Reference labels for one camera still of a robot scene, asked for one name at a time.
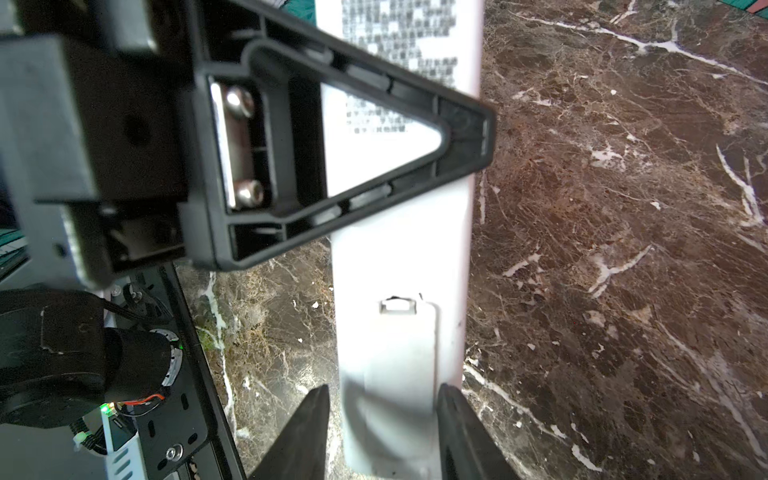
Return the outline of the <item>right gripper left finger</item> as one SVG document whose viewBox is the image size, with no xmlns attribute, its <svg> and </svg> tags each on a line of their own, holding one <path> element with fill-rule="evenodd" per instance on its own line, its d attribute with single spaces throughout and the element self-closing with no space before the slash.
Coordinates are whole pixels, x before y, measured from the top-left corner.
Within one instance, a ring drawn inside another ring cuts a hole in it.
<svg viewBox="0 0 768 480">
<path fill-rule="evenodd" d="M 329 415 L 328 386 L 310 390 L 248 478 L 323 480 Z"/>
</svg>

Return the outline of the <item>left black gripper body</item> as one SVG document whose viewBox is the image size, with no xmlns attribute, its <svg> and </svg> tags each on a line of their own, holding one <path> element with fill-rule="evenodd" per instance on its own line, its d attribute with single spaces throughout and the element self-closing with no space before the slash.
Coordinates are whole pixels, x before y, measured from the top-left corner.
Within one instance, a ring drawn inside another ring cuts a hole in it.
<svg viewBox="0 0 768 480">
<path fill-rule="evenodd" d="M 1 224 L 23 240 L 3 289 L 100 289 L 183 255 L 188 63 L 180 1 L 2 3 Z"/>
</svg>

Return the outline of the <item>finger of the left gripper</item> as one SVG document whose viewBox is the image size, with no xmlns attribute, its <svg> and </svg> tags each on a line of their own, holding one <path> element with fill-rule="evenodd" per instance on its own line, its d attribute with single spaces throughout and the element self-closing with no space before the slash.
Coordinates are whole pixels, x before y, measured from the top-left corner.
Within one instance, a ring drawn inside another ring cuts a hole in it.
<svg viewBox="0 0 768 480">
<path fill-rule="evenodd" d="M 460 83 L 473 7 L 186 2 L 187 257 L 244 270 L 489 166 L 495 112 Z"/>
</svg>

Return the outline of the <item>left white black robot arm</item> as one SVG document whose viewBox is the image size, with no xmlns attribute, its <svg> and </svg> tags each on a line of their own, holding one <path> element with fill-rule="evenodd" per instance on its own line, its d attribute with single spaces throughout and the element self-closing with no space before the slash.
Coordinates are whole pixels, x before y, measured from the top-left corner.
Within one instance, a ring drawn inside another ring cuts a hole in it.
<svg viewBox="0 0 768 480">
<path fill-rule="evenodd" d="M 331 86 L 437 131 L 337 194 Z M 1 419 L 56 428 L 173 383 L 179 351 L 99 296 L 186 257 L 242 270 L 487 167 L 494 111 L 262 1 L 5 1 Z"/>
</svg>

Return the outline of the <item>white remote control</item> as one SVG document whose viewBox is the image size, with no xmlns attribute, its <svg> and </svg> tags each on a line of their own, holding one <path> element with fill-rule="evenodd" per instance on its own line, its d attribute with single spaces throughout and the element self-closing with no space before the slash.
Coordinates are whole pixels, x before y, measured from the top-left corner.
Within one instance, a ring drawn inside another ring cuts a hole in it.
<svg viewBox="0 0 768 480">
<path fill-rule="evenodd" d="M 471 96 L 480 90 L 483 14 L 479 1 L 316 5 L 324 32 Z M 474 187 L 463 177 L 331 235 L 339 382 L 343 325 L 375 301 L 404 297 L 437 313 L 435 404 L 442 384 L 460 384 Z M 442 475 L 438 426 L 435 446 L 428 479 Z"/>
</svg>

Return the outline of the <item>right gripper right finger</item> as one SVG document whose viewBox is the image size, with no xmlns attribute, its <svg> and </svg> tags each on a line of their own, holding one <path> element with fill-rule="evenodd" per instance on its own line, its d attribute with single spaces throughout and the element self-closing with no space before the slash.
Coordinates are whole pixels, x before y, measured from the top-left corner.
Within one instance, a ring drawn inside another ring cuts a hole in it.
<svg viewBox="0 0 768 480">
<path fill-rule="evenodd" d="M 459 388 L 440 386 L 436 413 L 443 479 L 519 479 Z"/>
</svg>

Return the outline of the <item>black front mounting rail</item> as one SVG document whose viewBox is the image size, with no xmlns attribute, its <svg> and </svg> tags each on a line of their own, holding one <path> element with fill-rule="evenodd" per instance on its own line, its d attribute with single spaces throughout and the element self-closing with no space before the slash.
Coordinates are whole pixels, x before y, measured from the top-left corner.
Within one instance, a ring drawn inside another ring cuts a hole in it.
<svg viewBox="0 0 768 480">
<path fill-rule="evenodd" d="M 147 406 L 107 407 L 135 422 L 147 479 L 244 479 L 242 463 L 174 267 L 130 277 L 171 315 L 159 327 L 179 346 L 181 366 Z"/>
</svg>

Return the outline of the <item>white remote battery cover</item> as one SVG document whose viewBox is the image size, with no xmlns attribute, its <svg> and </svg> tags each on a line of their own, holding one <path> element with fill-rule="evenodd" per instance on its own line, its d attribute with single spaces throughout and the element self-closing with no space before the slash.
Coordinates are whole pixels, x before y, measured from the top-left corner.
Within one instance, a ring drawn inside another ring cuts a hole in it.
<svg viewBox="0 0 768 480">
<path fill-rule="evenodd" d="M 339 342 L 344 456 L 355 472 L 428 479 L 436 468 L 437 313 L 390 297 L 364 307 Z"/>
</svg>

